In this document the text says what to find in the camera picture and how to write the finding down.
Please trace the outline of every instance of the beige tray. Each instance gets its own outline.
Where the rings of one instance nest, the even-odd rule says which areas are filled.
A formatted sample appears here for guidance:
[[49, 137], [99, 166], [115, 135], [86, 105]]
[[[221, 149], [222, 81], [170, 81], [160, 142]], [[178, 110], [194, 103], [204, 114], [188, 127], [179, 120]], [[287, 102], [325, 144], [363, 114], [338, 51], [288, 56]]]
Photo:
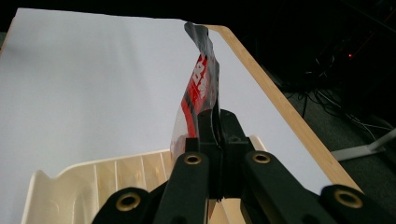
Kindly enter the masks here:
[[[265, 150], [257, 136], [249, 138], [256, 150]], [[127, 187], [151, 191], [169, 178], [172, 169], [170, 151], [165, 149], [79, 163], [66, 168], [55, 178], [36, 171], [30, 182], [22, 223], [92, 223], [110, 195]], [[245, 223], [239, 199], [216, 203], [209, 222]]]

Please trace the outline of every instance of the table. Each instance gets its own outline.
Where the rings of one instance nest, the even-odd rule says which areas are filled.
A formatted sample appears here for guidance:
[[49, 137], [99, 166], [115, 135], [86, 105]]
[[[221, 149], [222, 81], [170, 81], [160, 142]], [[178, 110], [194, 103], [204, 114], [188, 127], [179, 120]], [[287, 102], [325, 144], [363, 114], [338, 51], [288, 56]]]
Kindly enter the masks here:
[[[0, 57], [2, 223], [21, 221], [36, 170], [169, 147], [198, 57], [173, 19], [19, 8]], [[359, 187], [227, 27], [207, 25], [220, 107], [307, 189]]]

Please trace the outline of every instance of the red and silver package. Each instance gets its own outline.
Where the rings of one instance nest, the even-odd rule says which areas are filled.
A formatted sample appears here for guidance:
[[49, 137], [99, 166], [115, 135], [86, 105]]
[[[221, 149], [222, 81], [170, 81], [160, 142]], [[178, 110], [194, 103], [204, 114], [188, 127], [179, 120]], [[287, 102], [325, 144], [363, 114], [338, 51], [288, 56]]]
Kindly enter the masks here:
[[213, 52], [208, 29], [202, 25], [186, 22], [184, 28], [200, 51], [192, 69], [190, 81], [177, 111], [171, 141], [171, 154], [175, 162], [185, 151], [186, 138], [198, 137], [197, 116], [212, 109], [219, 116], [219, 63]]

